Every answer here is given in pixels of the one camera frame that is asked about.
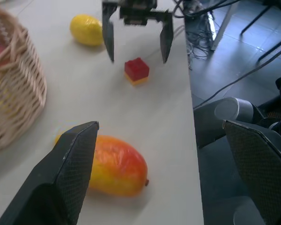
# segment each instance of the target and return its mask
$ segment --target cable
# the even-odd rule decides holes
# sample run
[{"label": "cable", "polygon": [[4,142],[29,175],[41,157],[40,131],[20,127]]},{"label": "cable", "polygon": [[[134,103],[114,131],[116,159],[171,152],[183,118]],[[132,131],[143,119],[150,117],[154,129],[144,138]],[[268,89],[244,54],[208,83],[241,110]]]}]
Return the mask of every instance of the cable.
[{"label": "cable", "polygon": [[256,67],[255,69],[251,70],[250,72],[242,75],[241,77],[239,77],[237,80],[231,82],[230,84],[227,84],[225,87],[219,89],[213,96],[211,96],[210,98],[208,98],[207,100],[205,100],[204,102],[202,102],[201,104],[197,105],[196,107],[194,107],[193,109],[196,109],[198,107],[200,107],[201,105],[205,104],[206,102],[208,102],[209,100],[213,99],[218,93],[220,93],[222,90],[226,89],[227,87],[239,82],[240,80],[244,79],[245,77],[247,77],[248,75],[256,72],[257,70],[260,70],[261,68],[263,68],[264,66],[266,66],[267,64],[269,64],[270,62],[272,62],[274,59],[276,59],[279,55],[281,55],[281,51],[279,51],[277,54],[275,54],[272,58],[270,58],[268,61],[266,61],[265,63],[261,64],[259,67]]},{"label": "cable", "polygon": [[173,38],[173,40],[174,40],[176,37],[178,37],[178,35],[181,34],[181,32],[184,31],[184,29],[185,29],[184,25],[178,26],[178,27],[173,31],[173,33],[174,33],[174,38]]},{"label": "cable", "polygon": [[215,24],[215,25],[217,25],[217,26],[218,26],[218,29],[220,29],[220,27],[221,27],[221,26],[220,26],[220,25],[216,22],[216,20],[215,20],[215,19],[213,19],[213,22],[214,22],[214,24]]},{"label": "cable", "polygon": [[[200,10],[200,11],[198,11],[198,12],[194,12],[194,13],[191,13],[191,14],[185,14],[184,13],[184,10],[181,8],[181,6],[180,6],[180,4],[181,4],[181,2],[183,1],[183,0],[173,0],[174,2],[175,2],[175,7],[174,7],[174,9],[173,9],[173,16],[175,17],[175,18],[185,18],[185,17],[196,17],[196,16],[201,16],[201,15],[203,15],[203,14],[205,14],[205,13],[207,13],[207,12],[210,12],[210,11],[212,11],[212,10],[215,10],[215,9],[217,9],[217,8],[222,8],[222,7],[225,7],[225,6],[229,6],[229,5],[232,5],[232,4],[234,4],[234,3],[236,3],[236,2],[238,2],[238,1],[240,1],[240,0],[234,0],[234,1],[232,1],[232,2],[230,2],[230,3],[226,3],[226,4],[223,4],[222,5],[222,3],[224,3],[224,2],[226,2],[227,0],[221,0],[221,1],[219,1],[218,3],[216,3],[215,5],[213,5],[213,6],[211,6],[211,7],[208,7],[208,8],[205,8],[205,9],[202,9],[202,10]],[[177,11],[177,9],[179,8],[179,10],[180,10],[180,12],[182,13],[182,15],[176,15],[176,11]]]},{"label": "cable", "polygon": [[186,31],[186,48],[189,59],[188,67],[192,70],[192,59],[206,60],[210,49],[210,36],[201,30],[199,33]]}]

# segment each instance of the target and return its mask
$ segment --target wicker basket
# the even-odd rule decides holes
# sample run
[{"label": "wicker basket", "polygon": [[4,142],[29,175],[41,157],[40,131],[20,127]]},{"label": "wicker basket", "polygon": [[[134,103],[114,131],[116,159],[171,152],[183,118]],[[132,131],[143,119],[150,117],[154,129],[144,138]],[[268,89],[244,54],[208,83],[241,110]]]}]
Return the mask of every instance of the wicker basket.
[{"label": "wicker basket", "polygon": [[23,134],[46,101],[46,80],[28,32],[0,10],[0,149]]}]

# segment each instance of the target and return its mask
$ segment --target white table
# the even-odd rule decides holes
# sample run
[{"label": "white table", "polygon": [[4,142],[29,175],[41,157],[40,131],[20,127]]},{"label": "white table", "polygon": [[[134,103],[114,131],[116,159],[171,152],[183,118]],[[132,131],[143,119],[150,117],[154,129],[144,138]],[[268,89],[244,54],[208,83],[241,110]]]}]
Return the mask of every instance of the white table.
[{"label": "white table", "polygon": [[[202,225],[184,33],[173,41],[163,64],[158,51],[161,24],[124,27],[117,11],[112,17],[112,64],[104,46],[78,45],[69,32],[77,14],[101,18],[100,0],[18,3],[7,8],[19,13],[30,31],[47,77],[48,95],[45,110],[31,129],[0,152],[0,216],[32,168],[53,148],[58,130],[98,120],[100,134],[123,139],[144,156],[150,184],[134,199],[88,193],[78,224]],[[171,0],[159,1],[160,9],[173,7]],[[183,20],[174,24],[176,28]],[[145,85],[135,88],[123,73],[124,63],[137,57],[149,65],[150,75]]]}]

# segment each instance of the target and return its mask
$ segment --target chair leg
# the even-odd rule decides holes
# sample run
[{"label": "chair leg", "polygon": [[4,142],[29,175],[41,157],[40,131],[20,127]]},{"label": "chair leg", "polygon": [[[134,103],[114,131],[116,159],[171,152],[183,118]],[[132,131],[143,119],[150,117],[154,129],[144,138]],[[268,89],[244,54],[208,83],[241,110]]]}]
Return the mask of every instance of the chair leg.
[{"label": "chair leg", "polygon": [[264,13],[266,13],[271,7],[272,7],[272,5],[267,6],[255,19],[252,20],[251,23],[249,23],[248,26],[246,26],[246,27],[242,30],[242,32],[240,33],[240,35],[242,35],[243,33],[245,33],[245,31],[246,31],[249,27],[251,27],[251,26],[253,25],[253,23],[255,23],[255,22],[256,22]]},{"label": "chair leg", "polygon": [[272,47],[270,50],[268,50],[266,53],[264,53],[260,58],[258,59],[258,62],[261,61],[264,57],[269,55],[271,52],[273,52],[275,49],[279,48],[281,46],[281,41],[276,44],[274,47]]}]

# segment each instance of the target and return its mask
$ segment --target black cable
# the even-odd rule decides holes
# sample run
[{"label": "black cable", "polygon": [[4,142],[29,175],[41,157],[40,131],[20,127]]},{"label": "black cable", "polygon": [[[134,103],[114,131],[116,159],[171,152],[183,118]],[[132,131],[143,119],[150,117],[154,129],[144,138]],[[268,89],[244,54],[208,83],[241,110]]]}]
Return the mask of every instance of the black cable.
[{"label": "black cable", "polygon": [[[176,4],[176,6],[175,6],[174,9],[173,9],[173,16],[174,16],[175,18],[185,18],[185,17],[196,17],[196,16],[201,16],[201,15],[206,14],[206,13],[208,13],[208,12],[210,12],[210,11],[212,11],[212,10],[215,10],[215,9],[217,9],[217,8],[222,8],[222,7],[225,7],[225,6],[232,5],[232,4],[234,4],[234,3],[236,3],[236,2],[238,2],[238,1],[240,1],[240,0],[234,0],[234,1],[230,2],[230,3],[223,4],[223,5],[222,5],[222,3],[226,2],[227,0],[222,0],[222,1],[218,2],[218,3],[216,3],[215,5],[211,6],[211,7],[205,8],[205,9],[203,9],[203,10],[200,10],[200,11],[198,11],[198,12],[191,13],[191,14],[185,14],[185,13],[184,13],[184,10],[183,10],[183,9],[181,8],[181,6],[180,6],[182,0],[178,0],[178,1],[173,0],[173,1],[174,1],[175,4]],[[179,8],[179,10],[181,11],[182,15],[176,15],[176,11],[177,11],[178,8]]]},{"label": "black cable", "polygon": [[187,55],[189,56],[189,69],[191,70],[192,59],[206,60],[210,49],[210,36],[205,30],[195,33],[186,31]]},{"label": "black cable", "polygon": [[239,82],[240,80],[244,79],[245,77],[247,77],[248,75],[256,72],[257,70],[260,70],[261,68],[263,68],[264,66],[266,66],[267,64],[269,64],[270,62],[272,62],[274,59],[276,59],[279,55],[281,55],[281,51],[279,51],[277,54],[275,54],[272,58],[270,58],[268,61],[266,61],[265,63],[261,64],[260,66],[256,67],[255,69],[251,70],[250,72],[242,75],[241,77],[239,77],[237,80],[231,82],[230,84],[227,84],[225,87],[219,89],[213,96],[211,96],[210,98],[208,98],[207,100],[205,100],[204,102],[202,102],[201,104],[197,105],[196,107],[194,107],[193,109],[196,109],[198,107],[200,107],[201,105],[205,104],[206,102],[208,102],[209,100],[213,99],[218,93],[220,93],[222,90],[226,89],[227,87]]}]

